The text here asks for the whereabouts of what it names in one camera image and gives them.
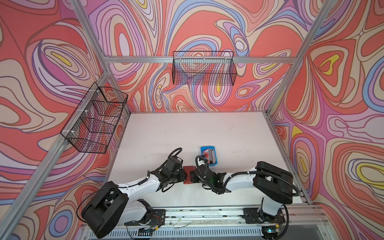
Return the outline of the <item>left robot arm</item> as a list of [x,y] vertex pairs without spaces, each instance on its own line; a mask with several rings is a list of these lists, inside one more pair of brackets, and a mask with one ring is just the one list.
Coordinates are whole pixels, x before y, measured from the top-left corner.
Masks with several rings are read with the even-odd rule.
[[143,197],[156,192],[165,193],[186,180],[184,161],[179,157],[182,150],[173,150],[158,168],[148,171],[141,179],[126,184],[105,183],[80,203],[77,218],[87,224],[99,239],[122,223],[148,224],[156,219],[158,227],[163,225],[163,219],[152,212],[153,208]]

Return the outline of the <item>blue plastic card tray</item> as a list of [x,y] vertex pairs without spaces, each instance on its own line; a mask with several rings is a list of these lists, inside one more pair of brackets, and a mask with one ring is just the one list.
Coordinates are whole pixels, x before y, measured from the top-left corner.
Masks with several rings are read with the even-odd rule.
[[209,166],[216,166],[218,164],[216,149],[214,146],[202,146],[201,154],[208,160]]

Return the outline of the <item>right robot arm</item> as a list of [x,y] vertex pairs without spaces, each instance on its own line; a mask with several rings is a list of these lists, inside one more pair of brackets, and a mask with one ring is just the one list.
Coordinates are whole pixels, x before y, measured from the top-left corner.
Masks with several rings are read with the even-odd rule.
[[288,219],[283,215],[282,208],[293,203],[293,197],[301,195],[300,189],[293,183],[293,175],[281,168],[260,161],[248,171],[237,173],[215,173],[204,156],[197,156],[195,167],[187,170],[187,179],[200,183],[203,188],[217,195],[231,193],[240,189],[256,188],[264,194],[259,208],[244,209],[242,218],[247,224],[283,224]]

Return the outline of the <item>red leather card holder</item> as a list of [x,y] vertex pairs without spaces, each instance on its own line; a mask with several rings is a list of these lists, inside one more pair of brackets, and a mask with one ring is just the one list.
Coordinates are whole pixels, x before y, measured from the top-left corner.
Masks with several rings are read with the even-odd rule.
[[184,185],[193,184],[193,181],[194,181],[193,175],[195,173],[195,169],[196,169],[195,166],[184,166],[183,167],[184,176],[185,176]]

